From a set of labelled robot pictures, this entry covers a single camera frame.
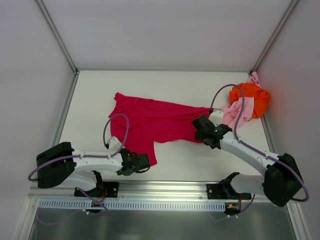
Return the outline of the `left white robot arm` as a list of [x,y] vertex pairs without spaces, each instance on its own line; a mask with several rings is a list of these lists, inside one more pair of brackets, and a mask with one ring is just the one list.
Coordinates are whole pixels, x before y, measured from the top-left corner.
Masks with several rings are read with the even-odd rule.
[[72,148],[70,142],[62,142],[38,154],[37,187],[51,189],[65,185],[99,197],[104,188],[101,171],[128,177],[151,166],[147,154],[129,151],[116,137],[108,139],[105,146],[106,153],[88,152]]

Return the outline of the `magenta t shirt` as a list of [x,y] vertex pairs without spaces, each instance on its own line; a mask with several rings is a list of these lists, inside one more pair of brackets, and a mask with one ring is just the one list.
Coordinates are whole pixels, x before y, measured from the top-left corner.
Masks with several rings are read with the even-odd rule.
[[146,154],[151,166],[157,164],[154,143],[188,141],[197,143],[196,118],[209,115],[207,107],[194,107],[116,93],[109,117],[124,114],[129,121],[124,146],[138,155]]

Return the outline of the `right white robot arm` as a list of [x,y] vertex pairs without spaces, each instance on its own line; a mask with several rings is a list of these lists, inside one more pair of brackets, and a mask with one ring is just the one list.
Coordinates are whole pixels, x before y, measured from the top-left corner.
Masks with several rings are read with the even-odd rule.
[[284,207],[302,189],[304,181],[293,156],[278,155],[254,147],[247,140],[237,136],[225,124],[215,125],[205,115],[192,121],[196,129],[195,139],[209,146],[228,152],[259,172],[259,175],[245,175],[234,172],[223,180],[221,192],[232,199],[238,194],[264,195],[278,207]]

